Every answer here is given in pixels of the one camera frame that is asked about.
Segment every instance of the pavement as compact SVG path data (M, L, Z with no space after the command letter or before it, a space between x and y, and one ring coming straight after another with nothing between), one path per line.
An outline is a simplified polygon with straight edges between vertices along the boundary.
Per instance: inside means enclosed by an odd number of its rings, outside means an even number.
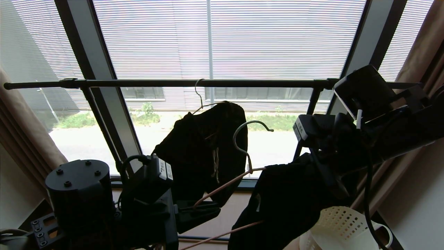
M151 154L170 132L171 124L135 126L142 152ZM111 174L119 174L115 161L98 126L80 129L55 129L49 133L68 161L96 159L110 166ZM296 149L296 136L291 131L249 131L248 153L254 168L291 162ZM260 171L246 177L258 178Z

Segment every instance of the window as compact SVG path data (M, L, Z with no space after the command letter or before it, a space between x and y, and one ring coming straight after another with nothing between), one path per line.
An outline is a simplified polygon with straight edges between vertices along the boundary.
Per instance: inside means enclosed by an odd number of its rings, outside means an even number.
M379 73L386 81L395 81L415 42L433 0L408 0L398 27L387 49Z
M364 4L364 0L94 0L118 79L339 77ZM122 92L146 154L176 120L200 106L194 88L163 87L162 101L151 93L153 100L140 100L147 96L142 89ZM204 104L210 103L208 89L197 87L197 92ZM249 126L253 164L265 166L293 159L297 140L292 125L307 111L311 92L310 88L215 88L215 98L238 101L247 119L267 120L276 129L270 133ZM327 110L331 95L322 92L317 113Z
M163 89L160 87L134 87L122 88L122 94L125 99L163 99Z
M53 1L2 0L0 11L0 62L12 82L83 78ZM111 173L117 173L80 90L20 91L69 161L98 159L111 167Z

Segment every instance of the brown curtain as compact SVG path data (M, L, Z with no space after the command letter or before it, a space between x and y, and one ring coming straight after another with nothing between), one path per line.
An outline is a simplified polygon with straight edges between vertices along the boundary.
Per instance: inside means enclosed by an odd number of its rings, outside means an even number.
M423 82L424 91L431 96L444 83L444 1L435 0L422 24L415 43L396 78L398 82ZM384 162L374 173L370 213L374 213L413 160L427 147ZM362 191L352 208L361 210Z
M45 178L67 160L21 93L3 87L5 82L10 82L3 69L0 82L0 143L48 199Z

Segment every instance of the basket handle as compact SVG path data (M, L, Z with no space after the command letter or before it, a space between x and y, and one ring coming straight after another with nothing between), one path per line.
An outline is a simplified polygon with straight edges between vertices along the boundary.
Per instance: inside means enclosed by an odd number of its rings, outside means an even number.
M385 247L389 248L391 246L392 242L393 242L393 234L392 234L392 232L390 231L390 229L386 225L379 224L378 226L382 226L382 227L385 228L385 230L387 230L388 238L389 239L388 239L388 243L387 243L387 245L385 245Z

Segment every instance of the white laundry basket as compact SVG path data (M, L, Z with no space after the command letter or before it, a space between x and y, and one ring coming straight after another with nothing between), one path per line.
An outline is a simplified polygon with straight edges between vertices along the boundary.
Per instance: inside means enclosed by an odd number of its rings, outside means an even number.
M389 234L386 247L393 235L388 227L373 223L375 230L384 227ZM309 231L300 236L300 250L377 250L378 244L367 228L365 216L344 206L333 206L321 211L321 216Z

